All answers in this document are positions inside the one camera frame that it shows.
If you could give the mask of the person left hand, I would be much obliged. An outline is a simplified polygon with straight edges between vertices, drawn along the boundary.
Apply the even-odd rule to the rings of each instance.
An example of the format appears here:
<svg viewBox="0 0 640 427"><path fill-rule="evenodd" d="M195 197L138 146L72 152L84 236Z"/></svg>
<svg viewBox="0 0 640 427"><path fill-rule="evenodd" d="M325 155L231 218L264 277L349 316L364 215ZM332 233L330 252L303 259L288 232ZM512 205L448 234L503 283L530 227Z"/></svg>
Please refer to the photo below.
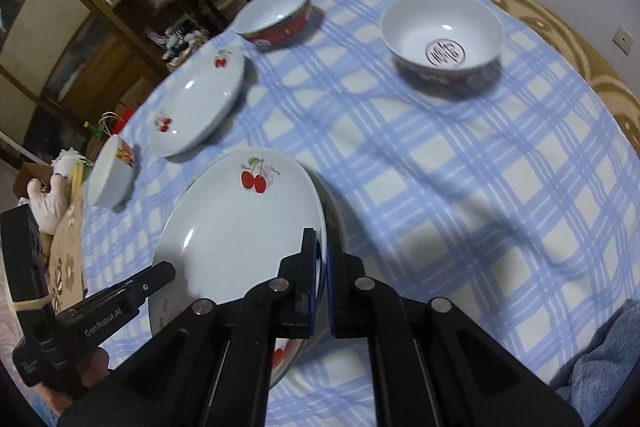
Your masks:
<svg viewBox="0 0 640 427"><path fill-rule="evenodd" d="M79 381L86 389L89 389L108 376L110 373L108 370L109 361L110 356L108 353L102 348L96 348L90 355L86 355L85 358L75 364L73 375L79 378ZM73 398L67 393L58 392L44 384L38 384L35 389L40 398L43 399L44 403L57 417L60 417L74 402Z"/></svg>

